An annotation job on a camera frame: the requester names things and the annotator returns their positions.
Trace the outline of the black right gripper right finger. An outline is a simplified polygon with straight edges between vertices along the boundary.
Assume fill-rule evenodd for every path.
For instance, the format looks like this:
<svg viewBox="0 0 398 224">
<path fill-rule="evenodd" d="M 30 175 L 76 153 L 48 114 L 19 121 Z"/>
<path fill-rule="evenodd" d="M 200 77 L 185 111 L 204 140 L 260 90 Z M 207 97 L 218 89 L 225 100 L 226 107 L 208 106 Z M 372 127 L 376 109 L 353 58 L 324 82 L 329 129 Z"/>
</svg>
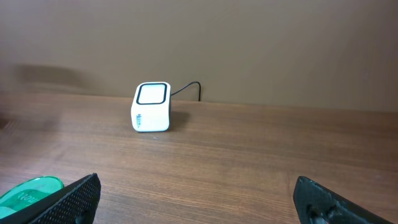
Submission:
<svg viewBox="0 0 398 224">
<path fill-rule="evenodd" d="M 293 200 L 301 224 L 392 224 L 305 176 L 298 177 Z"/>
</svg>

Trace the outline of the green lidded jar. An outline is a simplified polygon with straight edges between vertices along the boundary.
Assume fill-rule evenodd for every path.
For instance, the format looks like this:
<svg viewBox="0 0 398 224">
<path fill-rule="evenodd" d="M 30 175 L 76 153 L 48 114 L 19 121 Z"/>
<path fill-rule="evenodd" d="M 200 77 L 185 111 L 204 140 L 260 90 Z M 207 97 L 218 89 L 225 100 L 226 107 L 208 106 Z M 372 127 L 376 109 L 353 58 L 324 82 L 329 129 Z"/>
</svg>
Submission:
<svg viewBox="0 0 398 224">
<path fill-rule="evenodd" d="M 62 188 L 63 182 L 54 176 L 36 177 L 25 181 L 1 196 L 1 218 L 12 215 Z"/>
</svg>

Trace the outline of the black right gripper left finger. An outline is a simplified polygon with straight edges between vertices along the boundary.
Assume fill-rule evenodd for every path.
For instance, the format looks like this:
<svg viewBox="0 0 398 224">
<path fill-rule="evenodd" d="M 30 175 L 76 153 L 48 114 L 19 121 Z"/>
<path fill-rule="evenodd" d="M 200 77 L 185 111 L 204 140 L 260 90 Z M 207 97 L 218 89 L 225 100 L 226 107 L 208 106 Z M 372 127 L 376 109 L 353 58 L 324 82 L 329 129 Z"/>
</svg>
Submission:
<svg viewBox="0 0 398 224">
<path fill-rule="evenodd" d="M 1 218 L 1 224 L 92 224 L 100 196 L 101 182 L 93 173 Z"/>
</svg>

